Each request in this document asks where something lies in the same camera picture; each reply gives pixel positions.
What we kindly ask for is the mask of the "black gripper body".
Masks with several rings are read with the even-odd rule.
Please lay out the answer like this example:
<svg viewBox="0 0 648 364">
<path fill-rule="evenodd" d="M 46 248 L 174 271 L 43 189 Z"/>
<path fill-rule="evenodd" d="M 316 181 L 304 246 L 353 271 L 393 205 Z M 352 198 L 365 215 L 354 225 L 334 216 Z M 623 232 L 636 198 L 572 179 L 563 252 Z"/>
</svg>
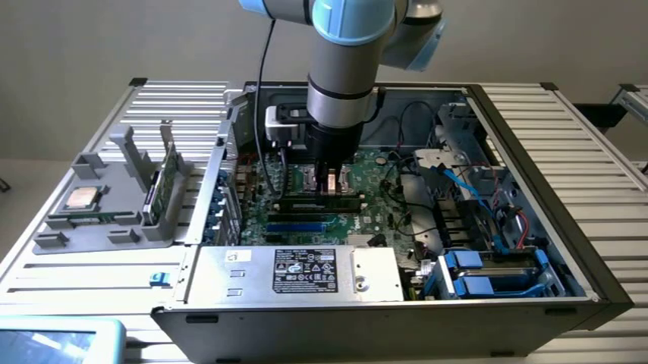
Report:
<svg viewBox="0 0 648 364">
<path fill-rule="evenodd" d="M 363 124 L 346 128 L 309 125 L 309 152 L 318 162 L 342 163 L 358 150 Z"/>
</svg>

